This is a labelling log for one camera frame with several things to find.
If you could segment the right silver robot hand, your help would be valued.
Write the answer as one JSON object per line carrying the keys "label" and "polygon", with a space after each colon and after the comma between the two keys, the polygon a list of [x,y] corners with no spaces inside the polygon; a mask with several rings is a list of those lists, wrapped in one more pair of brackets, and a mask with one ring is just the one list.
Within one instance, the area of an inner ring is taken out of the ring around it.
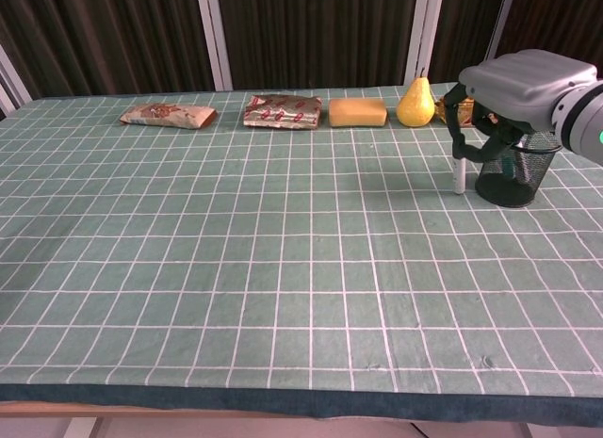
{"label": "right silver robot hand", "polygon": [[[463,69],[458,83],[444,96],[453,157],[484,163],[498,158],[526,134],[555,135],[551,120],[555,105],[570,90],[597,80],[603,77],[597,76],[596,66],[540,49]],[[474,100],[473,125],[488,137],[480,148],[467,144],[461,132],[457,108],[465,98]]]}

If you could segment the white marker pen red cap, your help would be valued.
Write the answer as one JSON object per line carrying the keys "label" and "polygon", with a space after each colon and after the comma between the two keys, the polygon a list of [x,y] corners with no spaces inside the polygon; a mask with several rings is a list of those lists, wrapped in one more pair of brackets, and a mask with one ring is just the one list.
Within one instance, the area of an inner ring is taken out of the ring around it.
{"label": "white marker pen red cap", "polygon": [[463,195],[466,189],[465,162],[466,160],[464,158],[452,158],[453,188],[454,192],[458,195]]}

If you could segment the black mesh cup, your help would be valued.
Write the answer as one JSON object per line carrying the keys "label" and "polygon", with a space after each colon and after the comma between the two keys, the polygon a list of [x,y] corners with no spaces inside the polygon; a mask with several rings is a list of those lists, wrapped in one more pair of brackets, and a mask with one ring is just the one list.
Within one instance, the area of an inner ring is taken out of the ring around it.
{"label": "black mesh cup", "polygon": [[524,135],[497,159],[482,165],[475,183],[477,193],[487,202],[502,207],[529,205],[561,148],[553,133]]}

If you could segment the gold snack bar packet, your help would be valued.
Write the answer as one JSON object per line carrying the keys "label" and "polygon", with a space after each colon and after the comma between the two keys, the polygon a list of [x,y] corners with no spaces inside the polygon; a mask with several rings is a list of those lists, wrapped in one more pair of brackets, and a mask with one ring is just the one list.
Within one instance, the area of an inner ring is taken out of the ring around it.
{"label": "gold snack bar packet", "polygon": [[[446,111],[444,104],[444,97],[440,97],[435,103],[434,115],[443,123],[447,123]],[[461,127],[472,126],[472,112],[473,112],[474,100],[472,98],[465,98],[458,104],[457,118]]]}

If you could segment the yellow pear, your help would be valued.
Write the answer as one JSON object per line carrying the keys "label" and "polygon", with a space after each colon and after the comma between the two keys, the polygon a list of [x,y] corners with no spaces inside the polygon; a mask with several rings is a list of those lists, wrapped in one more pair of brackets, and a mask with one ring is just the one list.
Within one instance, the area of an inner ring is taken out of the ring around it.
{"label": "yellow pear", "polygon": [[397,106],[399,122],[407,127],[427,125],[434,115],[435,104],[427,77],[416,78]]}

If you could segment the yellow sponge block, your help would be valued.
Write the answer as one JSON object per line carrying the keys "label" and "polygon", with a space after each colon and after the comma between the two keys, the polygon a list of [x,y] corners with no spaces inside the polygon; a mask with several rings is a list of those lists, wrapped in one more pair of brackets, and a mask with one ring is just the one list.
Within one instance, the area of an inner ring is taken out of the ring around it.
{"label": "yellow sponge block", "polygon": [[387,110],[379,98],[335,98],[329,103],[329,124],[332,127],[382,127]]}

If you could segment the silver red foil packet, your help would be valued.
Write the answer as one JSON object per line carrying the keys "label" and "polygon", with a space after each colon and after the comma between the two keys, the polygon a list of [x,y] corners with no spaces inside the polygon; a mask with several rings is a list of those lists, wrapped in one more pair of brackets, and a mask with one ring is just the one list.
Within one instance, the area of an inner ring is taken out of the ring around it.
{"label": "silver red foil packet", "polygon": [[253,95],[245,107],[243,124],[290,130],[318,127],[322,100],[317,96],[261,94]]}

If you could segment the green grid tablecloth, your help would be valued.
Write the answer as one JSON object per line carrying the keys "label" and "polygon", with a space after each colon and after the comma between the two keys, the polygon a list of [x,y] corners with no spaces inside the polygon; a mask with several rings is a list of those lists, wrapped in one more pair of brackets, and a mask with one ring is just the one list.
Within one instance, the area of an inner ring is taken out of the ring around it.
{"label": "green grid tablecloth", "polygon": [[0,402],[603,427],[603,169],[557,154],[499,208],[438,123],[253,130],[248,100],[0,121]]}

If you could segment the beige snack packet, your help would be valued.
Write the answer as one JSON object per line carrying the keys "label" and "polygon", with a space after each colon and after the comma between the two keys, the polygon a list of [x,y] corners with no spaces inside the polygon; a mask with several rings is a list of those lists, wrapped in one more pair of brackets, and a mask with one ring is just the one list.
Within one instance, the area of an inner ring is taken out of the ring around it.
{"label": "beige snack packet", "polygon": [[132,107],[120,116],[120,122],[195,130],[208,126],[217,116],[208,106],[152,103]]}

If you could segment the white frame post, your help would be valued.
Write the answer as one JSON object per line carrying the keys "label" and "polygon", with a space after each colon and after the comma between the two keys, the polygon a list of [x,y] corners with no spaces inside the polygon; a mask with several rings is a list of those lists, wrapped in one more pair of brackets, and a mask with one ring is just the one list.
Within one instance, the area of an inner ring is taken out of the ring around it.
{"label": "white frame post", "polygon": [[20,108],[23,103],[20,77],[0,43],[0,110],[7,116]]}
{"label": "white frame post", "polygon": [[443,0],[416,0],[402,84],[427,76]]}
{"label": "white frame post", "polygon": [[233,90],[230,59],[221,16],[220,0],[197,0],[204,28],[204,39],[209,56],[216,91]]}
{"label": "white frame post", "polygon": [[497,14],[496,23],[485,54],[485,60],[492,59],[497,55],[497,49],[508,20],[513,0],[502,0]]}

